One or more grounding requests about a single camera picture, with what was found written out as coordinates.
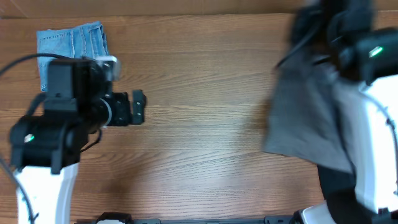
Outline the grey khaki shorts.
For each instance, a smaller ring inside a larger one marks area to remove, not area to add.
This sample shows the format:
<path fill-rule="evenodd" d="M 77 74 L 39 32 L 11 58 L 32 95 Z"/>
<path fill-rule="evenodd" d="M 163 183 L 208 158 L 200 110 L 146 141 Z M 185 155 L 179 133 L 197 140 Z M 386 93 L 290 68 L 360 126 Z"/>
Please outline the grey khaki shorts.
<path fill-rule="evenodd" d="M 351 174 L 333 95 L 338 72 L 324 58 L 306 47 L 279 67 L 263 150 Z"/>

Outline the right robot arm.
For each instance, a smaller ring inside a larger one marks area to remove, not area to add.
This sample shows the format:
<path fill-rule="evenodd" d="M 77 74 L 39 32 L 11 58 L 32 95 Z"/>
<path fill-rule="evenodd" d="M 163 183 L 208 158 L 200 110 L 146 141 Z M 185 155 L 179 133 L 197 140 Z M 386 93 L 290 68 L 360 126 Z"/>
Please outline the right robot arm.
<path fill-rule="evenodd" d="M 397 29 L 373 29 L 370 1 L 320 1 L 295 27 L 297 47 L 323 44 L 331 64 L 333 126 L 349 163 L 318 172 L 325 201 L 299 212 L 300 223 L 397 222 Z"/>

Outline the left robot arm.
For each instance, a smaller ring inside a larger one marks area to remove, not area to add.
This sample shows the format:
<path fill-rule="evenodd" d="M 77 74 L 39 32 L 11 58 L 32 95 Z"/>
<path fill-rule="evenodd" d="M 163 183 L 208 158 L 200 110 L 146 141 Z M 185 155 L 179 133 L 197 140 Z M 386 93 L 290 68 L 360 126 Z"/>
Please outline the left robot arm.
<path fill-rule="evenodd" d="M 140 125 L 141 90 L 115 93 L 114 57 L 58 58 L 47 67 L 47 90 L 11 128 L 12 177 L 19 223 L 68 223 L 81 153 L 107 126 Z"/>

